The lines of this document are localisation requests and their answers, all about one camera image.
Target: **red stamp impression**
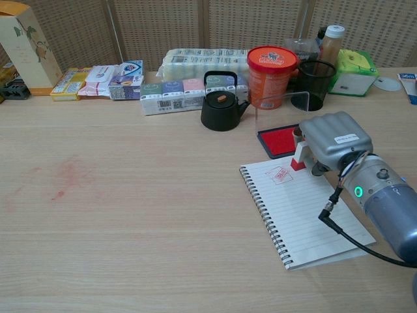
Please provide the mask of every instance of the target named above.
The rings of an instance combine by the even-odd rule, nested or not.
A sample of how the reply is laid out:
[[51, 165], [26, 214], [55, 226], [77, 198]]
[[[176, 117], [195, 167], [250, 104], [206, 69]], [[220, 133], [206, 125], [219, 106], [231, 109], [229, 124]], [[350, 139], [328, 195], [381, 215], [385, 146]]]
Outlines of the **red stamp impression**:
[[289, 174], [289, 171], [281, 166], [277, 166], [272, 170], [265, 173], [269, 178], [271, 178], [275, 185], [285, 183], [286, 181], [292, 181], [293, 178]]

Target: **spiral notebook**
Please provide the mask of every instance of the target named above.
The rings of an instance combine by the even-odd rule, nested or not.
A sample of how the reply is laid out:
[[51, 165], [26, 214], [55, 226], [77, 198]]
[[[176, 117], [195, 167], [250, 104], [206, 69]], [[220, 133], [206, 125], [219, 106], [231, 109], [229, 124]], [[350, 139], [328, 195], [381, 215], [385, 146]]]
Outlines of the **spiral notebook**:
[[[364, 255], [318, 216], [334, 189], [327, 179], [312, 176], [311, 165], [294, 171], [292, 156], [247, 164], [240, 172], [285, 268], [297, 269]], [[375, 240], [340, 199], [335, 220], [363, 245]]]

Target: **white bottle cap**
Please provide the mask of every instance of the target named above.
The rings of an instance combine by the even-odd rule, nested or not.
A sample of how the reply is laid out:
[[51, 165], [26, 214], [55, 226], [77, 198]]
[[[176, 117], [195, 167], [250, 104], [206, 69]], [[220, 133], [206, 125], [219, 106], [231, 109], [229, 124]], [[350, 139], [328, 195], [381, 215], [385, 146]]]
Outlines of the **white bottle cap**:
[[326, 36], [330, 38], [341, 38], [345, 34], [345, 28], [340, 25], [329, 25], [326, 30]]

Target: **black kettle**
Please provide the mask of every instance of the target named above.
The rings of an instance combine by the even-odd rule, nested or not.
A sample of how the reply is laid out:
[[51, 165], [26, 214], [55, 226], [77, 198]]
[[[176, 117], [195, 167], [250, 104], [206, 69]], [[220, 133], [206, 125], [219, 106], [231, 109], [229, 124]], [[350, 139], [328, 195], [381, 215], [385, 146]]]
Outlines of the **black kettle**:
[[235, 93], [219, 90], [206, 94], [201, 108], [201, 122], [207, 128], [219, 132], [234, 129], [239, 125], [240, 117], [250, 103], [245, 101], [239, 105], [236, 96], [237, 75], [234, 72], [223, 70], [206, 72], [204, 75], [204, 89], [206, 89], [207, 77], [210, 75], [232, 76], [235, 79]]

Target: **robotic arm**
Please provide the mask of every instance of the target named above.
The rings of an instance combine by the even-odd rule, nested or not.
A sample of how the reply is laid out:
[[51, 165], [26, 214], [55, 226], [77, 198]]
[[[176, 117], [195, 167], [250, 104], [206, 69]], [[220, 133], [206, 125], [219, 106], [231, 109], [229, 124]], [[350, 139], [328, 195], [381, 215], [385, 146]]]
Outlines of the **robotic arm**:
[[[317, 159], [312, 174], [339, 171], [336, 191], [319, 218], [349, 240], [329, 217], [339, 194], [346, 189], [404, 262], [360, 248], [391, 263], [417, 268], [417, 193], [373, 154], [369, 135], [345, 112], [307, 119], [300, 123], [300, 129]], [[414, 299], [417, 302], [417, 276]]]

